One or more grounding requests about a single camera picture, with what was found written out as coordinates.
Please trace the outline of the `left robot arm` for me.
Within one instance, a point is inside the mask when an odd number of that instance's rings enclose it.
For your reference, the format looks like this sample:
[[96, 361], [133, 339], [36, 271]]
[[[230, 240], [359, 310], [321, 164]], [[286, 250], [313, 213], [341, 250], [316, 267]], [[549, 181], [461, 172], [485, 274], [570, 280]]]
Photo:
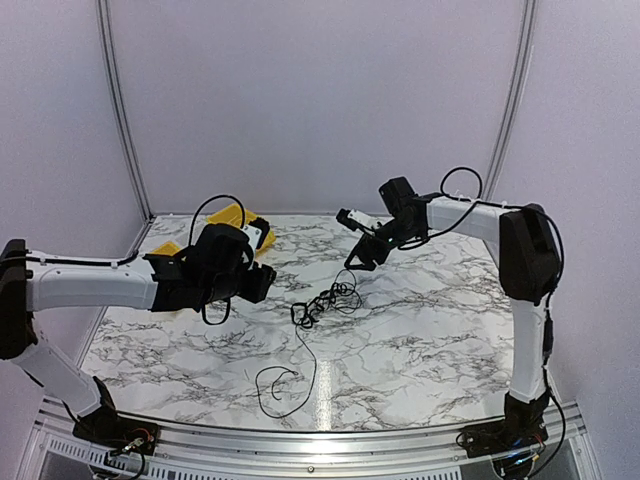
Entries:
[[256, 259], [270, 232], [258, 217], [237, 226], [208, 223], [172, 255], [123, 259], [62, 257], [32, 251], [23, 239], [1, 253], [1, 358], [21, 368], [62, 400], [82, 432], [106, 445], [125, 438], [126, 423], [107, 387], [80, 370], [37, 331], [39, 311], [72, 307], [125, 307], [150, 312], [191, 309], [239, 297], [263, 301], [275, 271]]

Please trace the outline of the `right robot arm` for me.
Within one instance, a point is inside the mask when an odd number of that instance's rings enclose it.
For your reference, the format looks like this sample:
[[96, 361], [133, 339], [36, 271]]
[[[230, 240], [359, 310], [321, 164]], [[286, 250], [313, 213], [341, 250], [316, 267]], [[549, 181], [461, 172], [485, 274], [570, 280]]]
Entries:
[[506, 448], [519, 446], [552, 398], [547, 372], [554, 343], [550, 307], [564, 271], [557, 225], [535, 203], [493, 203], [444, 190], [420, 195], [404, 177], [384, 183], [379, 194], [390, 216], [387, 222], [354, 209], [336, 215], [339, 224], [361, 235], [345, 262], [348, 270], [373, 271], [392, 251], [418, 248], [449, 233], [489, 246], [500, 286], [511, 302], [514, 330], [505, 419], [497, 423], [495, 438]]

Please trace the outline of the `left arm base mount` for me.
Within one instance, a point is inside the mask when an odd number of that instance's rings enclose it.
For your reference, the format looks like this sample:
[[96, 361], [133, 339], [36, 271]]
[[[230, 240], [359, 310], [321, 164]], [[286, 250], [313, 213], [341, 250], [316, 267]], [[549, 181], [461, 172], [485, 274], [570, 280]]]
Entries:
[[99, 407], [74, 421], [73, 435], [77, 438], [114, 449], [123, 449], [137, 439], [144, 455], [155, 451], [160, 427], [156, 423], [121, 416], [106, 385], [93, 377], [99, 391]]

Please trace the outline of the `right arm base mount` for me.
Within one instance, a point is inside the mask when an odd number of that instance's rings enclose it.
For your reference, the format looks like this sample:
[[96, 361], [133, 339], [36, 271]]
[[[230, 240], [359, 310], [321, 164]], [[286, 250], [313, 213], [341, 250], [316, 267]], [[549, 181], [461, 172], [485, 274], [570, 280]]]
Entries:
[[543, 414], [549, 401], [548, 393], [530, 402], [522, 402], [507, 393], [504, 418], [463, 427], [456, 444], [469, 458], [477, 458], [543, 443], [548, 439]]

